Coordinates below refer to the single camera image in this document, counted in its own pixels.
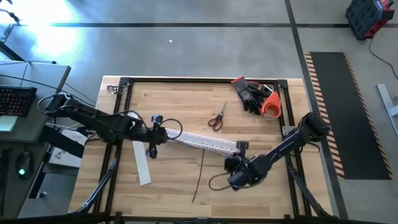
concrete floor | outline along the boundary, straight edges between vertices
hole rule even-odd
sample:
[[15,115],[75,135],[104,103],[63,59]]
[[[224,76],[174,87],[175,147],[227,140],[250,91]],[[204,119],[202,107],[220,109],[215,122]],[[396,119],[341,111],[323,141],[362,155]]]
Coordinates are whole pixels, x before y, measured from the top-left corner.
[[[25,60],[55,60],[70,65],[67,83],[94,100],[103,75],[303,77],[289,27],[52,27],[40,23],[286,24],[289,17],[281,0],[47,0],[25,2],[31,5],[24,8],[19,3],[14,3],[14,12],[31,26],[15,27],[6,44]],[[347,0],[291,0],[298,24],[345,24],[348,4]],[[391,23],[398,23],[398,16]],[[368,52],[369,41],[358,42],[347,28],[298,28],[298,34],[304,51],[348,54],[391,169],[397,175],[398,138],[375,87],[385,83],[391,96],[398,94],[398,80],[390,68]],[[398,68],[397,36],[398,28],[382,29],[372,49]],[[27,200],[20,217],[67,212],[74,183],[71,177],[46,176],[42,189],[50,195]],[[397,223],[397,179],[339,179],[339,183],[350,219]]]

black keyboard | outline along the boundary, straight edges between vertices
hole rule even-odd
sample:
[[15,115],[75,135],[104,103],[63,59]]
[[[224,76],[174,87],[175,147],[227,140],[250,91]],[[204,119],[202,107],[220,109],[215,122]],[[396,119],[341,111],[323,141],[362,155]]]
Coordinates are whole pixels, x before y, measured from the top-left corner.
[[26,116],[36,90],[34,87],[0,85],[0,115]]

orange and black striped tape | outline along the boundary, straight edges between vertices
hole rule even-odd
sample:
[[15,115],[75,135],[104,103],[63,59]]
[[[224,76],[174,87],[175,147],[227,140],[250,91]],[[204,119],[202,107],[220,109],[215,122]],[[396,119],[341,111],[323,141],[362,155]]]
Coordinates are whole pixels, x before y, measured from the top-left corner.
[[[305,54],[305,61],[307,62],[308,71],[310,73],[312,87],[315,92],[315,98],[317,100],[320,116],[323,118],[323,120],[326,123],[328,123],[331,126],[329,121],[328,111],[326,110],[325,101],[323,100],[322,91],[319,85],[317,71],[315,70],[315,67],[313,65],[311,54],[309,52],[305,52],[304,54]],[[341,163],[340,155],[338,153],[335,135],[333,134],[333,127],[331,128],[331,131],[327,136],[327,141],[336,173],[338,176],[344,178],[345,175],[344,175],[343,164]]]
[[368,108],[366,107],[365,101],[363,100],[363,95],[362,95],[362,93],[361,93],[361,90],[359,89],[358,82],[356,81],[353,68],[352,68],[352,66],[351,66],[351,63],[350,63],[349,60],[348,60],[347,54],[346,54],[346,53],[343,53],[343,55],[344,55],[344,57],[345,57],[345,59],[346,59],[346,63],[347,63],[347,66],[348,66],[348,70],[349,70],[349,72],[351,73],[351,76],[353,77],[356,90],[358,91],[358,95],[359,95],[359,98],[361,99],[363,109],[365,110],[366,116],[368,117],[368,121],[369,121],[369,124],[371,125],[373,135],[374,135],[374,137],[376,138],[376,142],[377,142],[377,145],[379,146],[381,156],[383,157],[384,163],[385,163],[386,168],[387,168],[387,170],[388,170],[388,176],[392,179],[392,171],[391,171],[390,165],[388,164],[388,161],[387,161],[387,158],[386,158],[386,154],[384,153],[383,148],[382,148],[382,146],[381,146],[381,143],[380,143],[380,140],[379,140],[379,136],[377,135],[377,132],[376,132],[376,128],[374,127],[373,122],[372,122],[372,119],[371,119],[371,117],[370,117],[370,115],[369,115]]

orange object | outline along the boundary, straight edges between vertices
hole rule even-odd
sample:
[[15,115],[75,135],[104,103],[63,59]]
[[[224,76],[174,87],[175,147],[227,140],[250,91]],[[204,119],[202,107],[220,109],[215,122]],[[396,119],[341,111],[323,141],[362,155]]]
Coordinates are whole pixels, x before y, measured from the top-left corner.
[[278,93],[274,91],[262,105],[261,115],[268,119],[274,119],[278,118],[280,114],[280,98]]

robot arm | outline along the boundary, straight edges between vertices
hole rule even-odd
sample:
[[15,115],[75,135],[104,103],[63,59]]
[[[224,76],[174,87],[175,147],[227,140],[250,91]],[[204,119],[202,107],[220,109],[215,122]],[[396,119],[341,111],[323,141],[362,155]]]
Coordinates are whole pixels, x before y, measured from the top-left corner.
[[117,142],[122,139],[149,142],[159,145],[168,140],[165,128],[142,127],[143,120],[119,114],[107,114],[90,106],[83,105],[71,95],[60,93],[52,95],[43,112],[53,118],[70,118],[85,126],[86,130],[94,130],[106,142]]
[[288,138],[267,154],[251,159],[237,159],[239,155],[226,158],[224,168],[231,173],[228,183],[234,190],[239,190],[246,184],[259,184],[276,161],[310,141],[320,141],[329,130],[330,126],[324,120],[314,113],[308,113],[301,119],[297,128],[289,133]]

